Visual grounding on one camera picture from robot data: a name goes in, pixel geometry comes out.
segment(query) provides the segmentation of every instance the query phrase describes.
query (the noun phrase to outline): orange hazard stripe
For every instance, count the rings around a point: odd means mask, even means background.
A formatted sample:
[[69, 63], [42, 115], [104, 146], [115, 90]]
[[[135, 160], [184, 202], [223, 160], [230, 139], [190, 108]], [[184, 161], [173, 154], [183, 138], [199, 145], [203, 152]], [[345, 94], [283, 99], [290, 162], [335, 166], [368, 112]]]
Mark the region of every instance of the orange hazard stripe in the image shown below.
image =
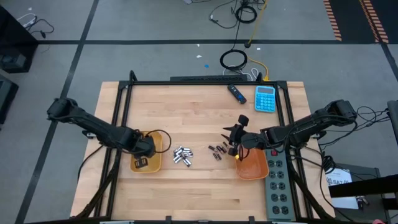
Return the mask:
[[333, 11], [331, 9], [329, 0], [323, 0], [323, 3], [325, 5], [326, 13], [328, 14], [330, 25], [331, 25], [331, 28], [333, 29], [333, 33], [335, 35], [335, 39], [339, 40], [339, 41], [342, 41], [340, 30], [338, 28], [338, 25], [337, 25], [337, 22], [336, 22], [336, 19], [335, 19], [335, 15], [333, 14]]
[[372, 27], [372, 30], [374, 30], [374, 27], [373, 27], [373, 25], [372, 25], [372, 22], [371, 22], [370, 19], [369, 19], [368, 13], [369, 13], [369, 15], [371, 16], [371, 19], [372, 19], [372, 21], [373, 21], [373, 23], [374, 23], [374, 26], [376, 27], [377, 32], [378, 32], [379, 35], [380, 35], [381, 40], [382, 40], [383, 42], [385, 42], [385, 43], [388, 43], [388, 42], [389, 42], [389, 41], [388, 41], [388, 36], [387, 36], [386, 32], [385, 32], [384, 29], [383, 29], [383, 26], [382, 26], [382, 24], [381, 24], [381, 22], [380, 22], [380, 20], [379, 20], [379, 17], [377, 16], [376, 11], [375, 11], [374, 8], [373, 8], [372, 3], [370, 2], [370, 0], [363, 0], [363, 2], [365, 3], [365, 7], [366, 7], [366, 9], [367, 9], [368, 11], [366, 12], [366, 10], [365, 10], [364, 7], [363, 7], [363, 10], [364, 10], [364, 12], [365, 12], [366, 17], [368, 18], [369, 25]]
[[372, 23], [372, 21], [371, 21], [371, 18], [370, 18], [369, 14], [368, 14], [368, 12], [367, 12], [367, 10], [366, 10], [367, 8], [365, 8], [365, 7], [368, 7], [368, 6], [371, 6], [371, 7], [372, 7], [372, 4], [371, 4], [370, 0], [359, 0], [359, 3], [361, 4], [362, 10], [363, 10], [363, 12], [365, 13], [365, 16], [366, 16], [366, 19], [368, 20], [369, 26], [370, 26], [371, 29], [372, 29], [373, 36], [374, 36], [374, 41], [375, 41], [375, 42], [379, 42], [379, 37], [378, 37], [377, 34], [376, 34], [376, 30], [375, 30], [375, 28], [374, 28], [374, 26], [373, 26], [373, 23]]

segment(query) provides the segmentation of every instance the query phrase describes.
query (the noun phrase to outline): gray power strip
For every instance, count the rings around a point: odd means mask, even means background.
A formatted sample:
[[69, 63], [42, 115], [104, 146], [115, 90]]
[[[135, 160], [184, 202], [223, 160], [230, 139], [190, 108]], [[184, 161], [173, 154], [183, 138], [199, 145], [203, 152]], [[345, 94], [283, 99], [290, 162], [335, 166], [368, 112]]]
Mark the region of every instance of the gray power strip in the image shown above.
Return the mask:
[[269, 221], [291, 221], [294, 219], [293, 200], [287, 173], [286, 154], [273, 155], [265, 150], [269, 174], [266, 177], [266, 207]]

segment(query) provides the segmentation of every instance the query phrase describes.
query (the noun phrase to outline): wooden table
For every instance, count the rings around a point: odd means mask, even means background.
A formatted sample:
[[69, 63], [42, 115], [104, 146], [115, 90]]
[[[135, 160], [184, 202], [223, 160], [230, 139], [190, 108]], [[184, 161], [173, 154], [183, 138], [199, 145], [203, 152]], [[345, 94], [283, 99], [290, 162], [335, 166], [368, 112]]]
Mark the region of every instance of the wooden table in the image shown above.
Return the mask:
[[[99, 94], [95, 116], [111, 122], [118, 82], [104, 82]], [[302, 82], [288, 82], [294, 118], [310, 114], [307, 96]], [[254, 111], [256, 86], [238, 86], [248, 102], [240, 105], [225, 86], [133, 86], [127, 126], [148, 131], [164, 129], [172, 137], [172, 148], [163, 154], [162, 168], [153, 174], [138, 174], [130, 169], [131, 156], [123, 154], [116, 189], [113, 219], [164, 220], [171, 215], [173, 220], [267, 220], [264, 195], [264, 179], [245, 181], [236, 174], [234, 158], [223, 156], [216, 161], [208, 145], [220, 144], [221, 133], [228, 134], [223, 127], [237, 123], [238, 116], [249, 119], [246, 131], [258, 132], [262, 128], [279, 125], [277, 113]], [[282, 107], [285, 109], [283, 92], [280, 91]], [[123, 113], [119, 112], [119, 123]], [[179, 145], [189, 147], [194, 157], [192, 166], [174, 164], [173, 150]], [[308, 146], [318, 149], [311, 140]], [[89, 140], [85, 156], [98, 147], [96, 139]], [[81, 171], [71, 215], [76, 215], [90, 201], [100, 182], [105, 150], [87, 161]], [[321, 163], [316, 152], [302, 149], [302, 156]], [[320, 168], [303, 162], [308, 188], [320, 205], [330, 215], [333, 209], [323, 199], [320, 188]], [[322, 177], [323, 191], [328, 200], [325, 175]], [[306, 217], [302, 193], [297, 187], [300, 209]], [[101, 214], [105, 214], [104, 195]]]

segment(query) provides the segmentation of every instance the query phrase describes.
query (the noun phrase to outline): calculator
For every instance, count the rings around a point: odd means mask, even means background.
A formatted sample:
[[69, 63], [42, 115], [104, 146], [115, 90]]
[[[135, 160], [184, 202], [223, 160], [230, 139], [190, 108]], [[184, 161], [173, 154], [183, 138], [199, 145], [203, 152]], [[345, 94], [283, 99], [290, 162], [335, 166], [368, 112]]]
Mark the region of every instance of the calculator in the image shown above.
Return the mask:
[[256, 111], [275, 112], [275, 88], [269, 86], [257, 86], [254, 100]]

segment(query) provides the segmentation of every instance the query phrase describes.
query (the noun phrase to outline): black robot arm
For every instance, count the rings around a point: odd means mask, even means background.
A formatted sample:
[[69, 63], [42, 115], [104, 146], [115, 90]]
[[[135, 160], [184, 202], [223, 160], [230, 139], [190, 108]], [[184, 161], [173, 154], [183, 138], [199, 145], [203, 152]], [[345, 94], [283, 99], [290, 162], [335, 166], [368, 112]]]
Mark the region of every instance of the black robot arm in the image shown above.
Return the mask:
[[143, 136], [138, 130], [128, 127], [116, 127], [80, 108], [77, 102], [69, 98], [57, 98], [47, 110], [51, 121], [73, 123], [96, 135], [99, 142], [107, 147], [125, 149], [136, 159], [155, 154], [154, 140]]
[[286, 142], [299, 147], [308, 142], [312, 135], [321, 133], [332, 125], [346, 126], [355, 123], [356, 117], [357, 114], [348, 101], [337, 100], [292, 124], [265, 128], [260, 130], [260, 133], [248, 133], [243, 130], [243, 127], [248, 125], [249, 119], [241, 115], [240, 124], [225, 128], [231, 131], [229, 137], [223, 136], [228, 139], [230, 145], [234, 146], [228, 152], [232, 156], [238, 153], [240, 144], [246, 149], [273, 149]]

